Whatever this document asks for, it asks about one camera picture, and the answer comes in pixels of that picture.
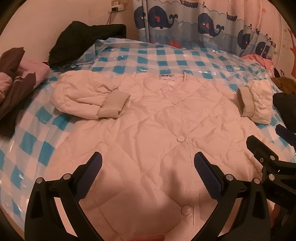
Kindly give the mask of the white quilted jacket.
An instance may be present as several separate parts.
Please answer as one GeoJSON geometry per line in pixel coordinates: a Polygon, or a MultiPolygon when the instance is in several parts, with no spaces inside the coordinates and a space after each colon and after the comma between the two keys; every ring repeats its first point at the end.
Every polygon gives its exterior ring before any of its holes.
{"type": "Polygon", "coordinates": [[[53,152],[47,179],[58,179],[95,152],[103,165],[80,205],[105,240],[163,234],[191,240],[216,206],[194,167],[202,152],[236,179],[260,178],[246,147],[254,135],[270,142],[240,115],[227,86],[186,73],[151,72],[109,78],[68,71],[54,85],[52,104],[82,119],[53,152]]]}

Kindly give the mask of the pink clothes at right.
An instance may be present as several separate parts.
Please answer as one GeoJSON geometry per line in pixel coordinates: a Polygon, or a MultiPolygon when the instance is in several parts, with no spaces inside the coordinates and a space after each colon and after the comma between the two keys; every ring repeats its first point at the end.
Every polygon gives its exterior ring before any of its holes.
{"type": "Polygon", "coordinates": [[[257,54],[248,54],[241,57],[244,60],[255,60],[258,62],[261,66],[263,66],[265,69],[274,69],[274,64],[271,60],[266,59],[260,55],[257,54]]]}

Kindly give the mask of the dark garment at right edge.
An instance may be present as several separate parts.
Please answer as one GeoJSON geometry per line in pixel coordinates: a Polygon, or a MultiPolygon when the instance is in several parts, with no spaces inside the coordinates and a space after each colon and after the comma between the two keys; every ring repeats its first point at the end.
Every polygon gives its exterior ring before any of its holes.
{"type": "Polygon", "coordinates": [[[273,105],[280,113],[286,128],[295,133],[295,80],[287,77],[273,77],[271,79],[281,91],[273,95],[273,105]]]}

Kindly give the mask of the blue checkered bagged quilt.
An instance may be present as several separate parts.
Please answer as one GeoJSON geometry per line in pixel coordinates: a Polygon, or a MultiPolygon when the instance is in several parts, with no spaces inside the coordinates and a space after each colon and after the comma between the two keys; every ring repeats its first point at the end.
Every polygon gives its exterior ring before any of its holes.
{"type": "Polygon", "coordinates": [[[49,77],[26,98],[14,135],[1,138],[1,206],[20,229],[25,227],[35,180],[54,180],[46,178],[53,152],[82,119],[58,110],[51,102],[59,76],[79,70],[109,78],[146,72],[165,77],[186,73],[225,85],[235,93],[240,115],[257,125],[277,147],[274,152],[282,160],[295,161],[293,148],[275,132],[282,119],[273,106],[272,95],[279,90],[257,62],[206,48],[176,49],[124,39],[97,41],[78,62],[50,71],[49,77]]]}

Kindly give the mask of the whale pattern curtain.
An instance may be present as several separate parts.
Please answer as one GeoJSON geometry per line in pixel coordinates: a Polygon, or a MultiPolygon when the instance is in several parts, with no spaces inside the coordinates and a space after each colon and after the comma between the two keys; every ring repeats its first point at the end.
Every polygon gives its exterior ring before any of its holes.
{"type": "Polygon", "coordinates": [[[132,6],[143,42],[267,59],[281,44],[281,15],[269,1],[133,1],[132,6]]]}

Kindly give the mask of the pink and brown garment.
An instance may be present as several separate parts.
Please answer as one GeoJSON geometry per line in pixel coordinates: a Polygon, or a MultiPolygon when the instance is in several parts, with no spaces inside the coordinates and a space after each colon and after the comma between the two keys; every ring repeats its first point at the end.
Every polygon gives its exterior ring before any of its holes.
{"type": "Polygon", "coordinates": [[[23,47],[11,48],[1,55],[1,136],[11,137],[16,119],[26,98],[49,75],[42,62],[24,58],[23,47]]]}

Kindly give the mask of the black garment by wall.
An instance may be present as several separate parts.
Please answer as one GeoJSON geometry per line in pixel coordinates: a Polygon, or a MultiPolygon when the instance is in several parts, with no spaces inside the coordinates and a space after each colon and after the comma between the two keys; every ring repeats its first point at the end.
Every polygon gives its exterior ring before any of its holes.
{"type": "Polygon", "coordinates": [[[58,68],[78,60],[97,40],[126,38],[124,24],[89,26],[73,21],[58,37],[49,52],[48,65],[58,68]]]}

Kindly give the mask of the white wall power outlet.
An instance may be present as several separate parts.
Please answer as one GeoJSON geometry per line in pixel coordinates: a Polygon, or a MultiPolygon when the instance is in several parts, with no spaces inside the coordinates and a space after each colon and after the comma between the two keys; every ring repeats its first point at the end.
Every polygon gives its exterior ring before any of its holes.
{"type": "Polygon", "coordinates": [[[120,11],[125,10],[125,5],[122,3],[121,0],[112,0],[111,1],[111,12],[112,13],[117,13],[120,11]]]}

